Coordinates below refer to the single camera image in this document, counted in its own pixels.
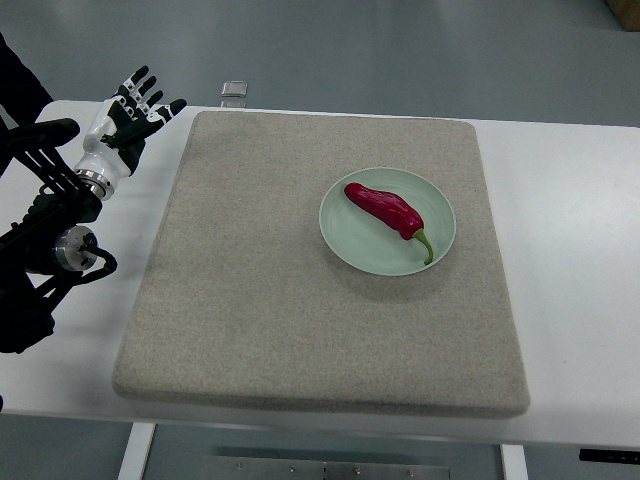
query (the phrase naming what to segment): square mat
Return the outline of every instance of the square mat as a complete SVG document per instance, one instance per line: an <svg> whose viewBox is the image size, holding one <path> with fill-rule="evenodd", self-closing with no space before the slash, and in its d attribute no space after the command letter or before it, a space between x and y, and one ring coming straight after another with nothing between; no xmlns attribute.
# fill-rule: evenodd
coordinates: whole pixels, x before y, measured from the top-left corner
<svg viewBox="0 0 640 480"><path fill-rule="evenodd" d="M433 268L361 272L327 190L414 172L457 235ZM114 370L118 394L234 408L504 418L529 394L473 126L213 111L193 124Z"/></svg>

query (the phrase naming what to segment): floor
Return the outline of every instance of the floor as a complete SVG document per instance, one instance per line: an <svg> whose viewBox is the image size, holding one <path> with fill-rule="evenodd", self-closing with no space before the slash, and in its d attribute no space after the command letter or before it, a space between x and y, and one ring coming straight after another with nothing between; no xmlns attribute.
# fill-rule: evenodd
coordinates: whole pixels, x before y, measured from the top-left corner
<svg viewBox="0 0 640 480"><path fill-rule="evenodd" d="M147 64L166 100L192 105L217 106L225 81L244 80L252 108L640 126L640 33L622 31L603 0L0 6L0 31L54 99L103 100ZM130 427L0 415L0 478L117 478ZM460 467L470 458L501 478L491 446L177 426L157 429L145 478L196 478L186 474L195 459L225 444L409 451L419 461L437 453L454 465L452 478L472 478ZM640 476L640 467L580 463L577 447L525 451L532 479Z"/></svg>

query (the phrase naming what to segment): red chili pepper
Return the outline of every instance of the red chili pepper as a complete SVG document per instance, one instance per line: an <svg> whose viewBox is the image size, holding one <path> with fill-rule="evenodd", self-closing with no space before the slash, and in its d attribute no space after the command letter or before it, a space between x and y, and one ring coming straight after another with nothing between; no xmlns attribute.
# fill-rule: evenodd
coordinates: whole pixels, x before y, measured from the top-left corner
<svg viewBox="0 0 640 480"><path fill-rule="evenodd" d="M349 200L382 220L405 240L415 238L422 242L429 250L429 258L424 264L429 265L433 261L433 248L424 234L422 217L402 197L391 192L372 190L359 183L350 183L344 187L344 193Z"/></svg>

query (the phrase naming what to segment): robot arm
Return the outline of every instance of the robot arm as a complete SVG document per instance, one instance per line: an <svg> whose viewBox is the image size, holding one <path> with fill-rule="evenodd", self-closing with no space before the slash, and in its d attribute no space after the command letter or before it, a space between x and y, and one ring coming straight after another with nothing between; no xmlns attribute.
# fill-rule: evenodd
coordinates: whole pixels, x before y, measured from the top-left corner
<svg viewBox="0 0 640 480"><path fill-rule="evenodd" d="M145 100L156 81L140 84L148 71L139 69L103 102L73 170L56 150L79 132L71 119L17 127L0 138L2 158L8 158L0 162L0 177L13 157L44 183L22 222L0 236L0 352L20 353L51 335L52 312L71 288L115 271L115 258L79 224L97 219L119 180L136 170L145 138L186 105L180 99L154 107L160 91ZM102 268L86 272L98 258ZM36 288L28 273L50 278Z"/></svg>

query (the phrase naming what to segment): light green plate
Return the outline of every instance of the light green plate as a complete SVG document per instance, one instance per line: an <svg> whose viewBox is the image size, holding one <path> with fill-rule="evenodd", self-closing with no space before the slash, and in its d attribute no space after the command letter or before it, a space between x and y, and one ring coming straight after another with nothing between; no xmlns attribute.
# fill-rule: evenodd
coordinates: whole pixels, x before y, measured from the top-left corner
<svg viewBox="0 0 640 480"><path fill-rule="evenodd" d="M404 240L352 203L344 194L351 182L393 192L417 210L433 247L433 262L425 266L427 248L418 240ZM320 205L320 230L329 248L349 265L377 275L399 276L431 268L447 254L456 235L456 218L449 200L432 183L405 170L377 167L351 173L329 189Z"/></svg>

